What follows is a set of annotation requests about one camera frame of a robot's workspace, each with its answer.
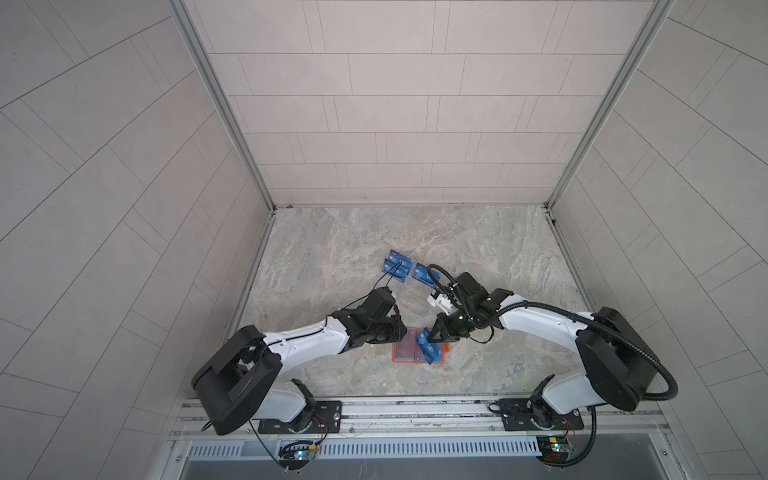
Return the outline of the orange card holder wallet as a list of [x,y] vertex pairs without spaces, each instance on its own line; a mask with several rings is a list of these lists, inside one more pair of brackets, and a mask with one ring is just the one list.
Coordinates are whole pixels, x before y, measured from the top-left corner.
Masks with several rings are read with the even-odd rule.
[[[408,328],[403,339],[392,345],[392,361],[394,363],[427,364],[416,343],[416,336],[422,329]],[[443,362],[441,363],[443,364],[445,355],[450,351],[450,348],[446,343],[440,344],[443,349]]]

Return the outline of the blue VIP card carried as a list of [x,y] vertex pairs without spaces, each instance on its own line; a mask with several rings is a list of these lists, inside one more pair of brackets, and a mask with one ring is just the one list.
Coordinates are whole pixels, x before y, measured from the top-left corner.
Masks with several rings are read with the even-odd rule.
[[440,343],[430,341],[430,332],[427,328],[422,329],[416,336],[416,343],[421,352],[423,360],[429,364],[441,364],[443,362],[443,349]]

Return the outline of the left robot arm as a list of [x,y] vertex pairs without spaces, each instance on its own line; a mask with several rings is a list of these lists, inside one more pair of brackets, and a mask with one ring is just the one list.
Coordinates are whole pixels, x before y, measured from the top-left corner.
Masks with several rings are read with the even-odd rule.
[[266,419],[305,430],[316,400],[303,382],[289,377],[292,370],[365,344],[398,343],[407,333],[388,287],[375,288],[360,301],[303,328],[262,333],[247,325],[235,332],[191,380],[208,416],[204,427],[223,436],[250,420]]

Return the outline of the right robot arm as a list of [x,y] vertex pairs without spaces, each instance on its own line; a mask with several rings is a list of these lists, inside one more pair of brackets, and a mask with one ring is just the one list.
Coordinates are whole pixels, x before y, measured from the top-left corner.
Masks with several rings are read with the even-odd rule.
[[653,352],[610,308],[574,313],[510,290],[489,292],[467,272],[433,290],[428,303],[441,310],[430,343],[456,342],[490,327],[534,335],[579,355],[579,367],[546,376],[527,400],[524,411],[542,429],[553,427],[557,415],[580,408],[610,405],[633,411],[657,374]]

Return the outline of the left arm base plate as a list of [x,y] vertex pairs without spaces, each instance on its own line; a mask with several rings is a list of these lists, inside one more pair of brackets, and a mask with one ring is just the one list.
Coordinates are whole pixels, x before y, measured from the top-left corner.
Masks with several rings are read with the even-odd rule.
[[343,403],[341,401],[316,401],[304,409],[290,422],[275,419],[260,420],[258,433],[261,435],[298,435],[338,433]]

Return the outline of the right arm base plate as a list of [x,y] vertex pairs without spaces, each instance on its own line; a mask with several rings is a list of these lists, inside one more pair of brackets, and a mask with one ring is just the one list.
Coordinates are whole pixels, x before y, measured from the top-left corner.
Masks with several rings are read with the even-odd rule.
[[559,414],[543,401],[502,398],[489,404],[488,409],[501,417],[506,431],[565,431],[584,428],[583,417],[577,410]]

